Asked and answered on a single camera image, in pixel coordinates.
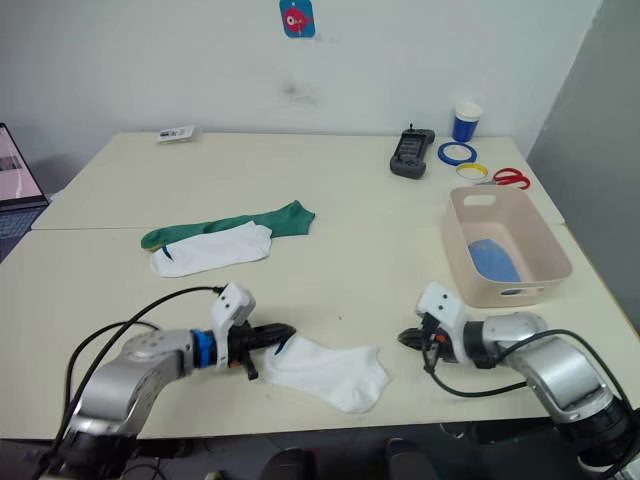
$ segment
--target walkie-talkie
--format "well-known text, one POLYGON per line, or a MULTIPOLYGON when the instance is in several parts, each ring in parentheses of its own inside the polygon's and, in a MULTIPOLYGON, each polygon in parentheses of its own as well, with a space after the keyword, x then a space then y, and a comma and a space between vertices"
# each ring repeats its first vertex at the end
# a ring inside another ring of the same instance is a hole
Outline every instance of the walkie-talkie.
POLYGON ((411 123, 409 130, 402 132, 396 151, 391 157, 391 171, 402 177, 420 178, 427 169, 424 155, 435 138, 433 130, 414 130, 411 123))

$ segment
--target red scissor handle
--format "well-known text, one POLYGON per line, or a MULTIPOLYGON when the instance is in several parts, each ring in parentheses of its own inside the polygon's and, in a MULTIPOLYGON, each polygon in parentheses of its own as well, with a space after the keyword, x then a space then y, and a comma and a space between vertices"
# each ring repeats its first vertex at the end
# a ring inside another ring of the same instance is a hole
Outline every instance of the red scissor handle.
POLYGON ((514 183, 522 183, 518 188, 526 190, 531 186, 531 181, 517 168, 501 168, 493 176, 493 180, 498 185, 512 185, 514 183))

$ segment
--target blue cloth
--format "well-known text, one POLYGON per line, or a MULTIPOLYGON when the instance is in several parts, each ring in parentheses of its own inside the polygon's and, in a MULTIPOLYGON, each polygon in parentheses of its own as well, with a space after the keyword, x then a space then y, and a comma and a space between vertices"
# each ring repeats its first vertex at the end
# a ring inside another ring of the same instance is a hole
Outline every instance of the blue cloth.
POLYGON ((493 240, 478 240, 469 245, 476 269, 483 277, 496 282, 519 282, 520 275, 500 245, 493 240))

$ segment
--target white table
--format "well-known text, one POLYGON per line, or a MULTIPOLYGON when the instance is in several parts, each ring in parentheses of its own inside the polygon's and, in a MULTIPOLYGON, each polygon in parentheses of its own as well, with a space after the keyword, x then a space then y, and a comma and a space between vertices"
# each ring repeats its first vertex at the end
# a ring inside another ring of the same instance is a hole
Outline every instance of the white table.
MULTIPOLYGON (((398 181, 403 188, 416 185, 398 181)), ((408 231, 399 227, 400 220, 348 222, 316 210, 318 218, 310 235, 275 239, 267 259, 179 279, 151 272, 149 254, 139 248, 145 229, 28 234, 0 265, 0 436, 54 435, 67 358, 90 332, 129 318, 171 291, 230 280, 254 293, 255 325, 289 323, 303 336, 330 348, 378 345, 378 358, 392 377, 391 384, 369 413, 350 415, 302 392, 261 380, 249 382, 242 369, 223 374, 198 371, 160 394, 143 437, 545 415, 528 390, 483 399, 452 397, 422 371, 418 352, 396 341, 398 333, 417 325, 413 307, 429 281, 438 280, 455 290, 438 227, 414 226, 408 231)), ((552 231, 573 263, 573 274, 548 301, 521 310, 540 314, 550 327, 583 335, 638 406, 638 339, 566 227, 555 225, 552 231)), ((205 293, 190 294, 165 304, 148 319, 166 328, 206 328, 212 300, 205 293)), ((480 319, 510 311, 472 313, 480 319)), ((89 349, 87 355, 95 351, 89 349)), ((260 368, 260 355, 254 357, 260 368)), ((86 365, 84 357, 80 366, 86 365)), ((465 390, 501 386, 520 378, 505 368, 480 371, 453 365, 439 366, 439 374, 465 390)))
MULTIPOLYGON (((202 134, 156 145, 155 133, 116 135, 33 225, 34 229, 158 228, 275 210, 293 201, 345 223, 439 225, 449 196, 466 185, 429 147, 420 180, 393 175, 398 137, 202 134)), ((564 219, 513 140, 471 145, 490 172, 516 167, 547 223, 564 219)))

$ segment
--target laptop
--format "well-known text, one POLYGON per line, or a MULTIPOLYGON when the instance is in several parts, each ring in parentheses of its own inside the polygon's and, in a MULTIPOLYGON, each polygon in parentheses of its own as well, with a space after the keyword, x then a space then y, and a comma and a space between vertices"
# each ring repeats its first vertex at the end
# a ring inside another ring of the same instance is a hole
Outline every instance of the laptop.
POLYGON ((8 253, 47 205, 9 129, 0 123, 0 254, 8 253))

